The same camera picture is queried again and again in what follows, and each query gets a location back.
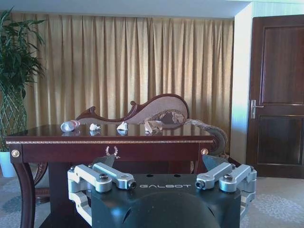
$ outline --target gold curtain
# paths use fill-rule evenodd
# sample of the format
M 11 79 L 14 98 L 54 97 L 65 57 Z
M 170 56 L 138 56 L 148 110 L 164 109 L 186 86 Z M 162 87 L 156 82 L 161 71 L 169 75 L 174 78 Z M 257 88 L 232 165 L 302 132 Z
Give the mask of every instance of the gold curtain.
M 13 14 L 46 19 L 37 56 L 45 77 L 28 86 L 28 127 L 60 124 L 95 105 L 119 118 L 132 100 L 181 95 L 193 119 L 230 133 L 233 20 Z

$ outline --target white pot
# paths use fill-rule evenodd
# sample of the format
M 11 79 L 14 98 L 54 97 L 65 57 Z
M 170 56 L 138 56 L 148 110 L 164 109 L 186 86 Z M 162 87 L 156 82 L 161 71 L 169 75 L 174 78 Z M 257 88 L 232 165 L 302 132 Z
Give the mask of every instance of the white pot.
M 10 152 L 0 152 L 0 165 L 4 177 L 16 177 L 13 165 L 10 163 Z

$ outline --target floor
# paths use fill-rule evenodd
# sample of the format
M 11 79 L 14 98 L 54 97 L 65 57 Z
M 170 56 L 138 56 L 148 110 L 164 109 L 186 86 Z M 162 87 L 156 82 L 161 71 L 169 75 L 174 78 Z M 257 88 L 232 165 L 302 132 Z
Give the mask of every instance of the floor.
M 241 221 L 241 228 L 303 228 L 304 180 L 258 178 L 257 198 Z M 21 196 L 17 178 L 0 175 L 0 227 L 18 228 Z M 36 205 L 35 227 L 49 214 L 49 203 Z

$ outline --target wooden table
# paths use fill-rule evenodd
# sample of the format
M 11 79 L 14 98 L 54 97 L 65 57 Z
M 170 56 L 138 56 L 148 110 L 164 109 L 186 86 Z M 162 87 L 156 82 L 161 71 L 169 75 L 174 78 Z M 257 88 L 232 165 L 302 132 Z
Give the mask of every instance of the wooden table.
M 127 135 L 120 135 L 116 125 L 103 125 L 99 134 L 91 135 L 81 125 L 63 133 L 59 125 L 44 125 L 6 137 L 21 187 L 21 228 L 32 228 L 35 216 L 34 182 L 29 162 L 48 162 L 53 227 L 79 227 L 74 204 L 68 199 L 67 171 L 72 163 L 91 163 L 105 156 L 107 147 L 116 146 L 118 161 L 195 161 L 194 172 L 204 172 L 201 154 L 209 150 L 214 137 L 191 125 L 166 125 L 162 131 L 146 134 L 143 125 L 129 125 Z

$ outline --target door panel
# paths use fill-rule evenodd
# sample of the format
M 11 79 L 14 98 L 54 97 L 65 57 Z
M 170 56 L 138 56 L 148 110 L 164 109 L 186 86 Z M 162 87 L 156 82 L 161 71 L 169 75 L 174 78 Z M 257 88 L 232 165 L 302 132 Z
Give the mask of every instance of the door panel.
M 246 162 L 259 176 L 304 178 L 304 15 L 253 19 Z
M 302 164 L 302 118 L 261 116 L 259 164 Z
M 303 104 L 304 28 L 265 28 L 262 103 Z

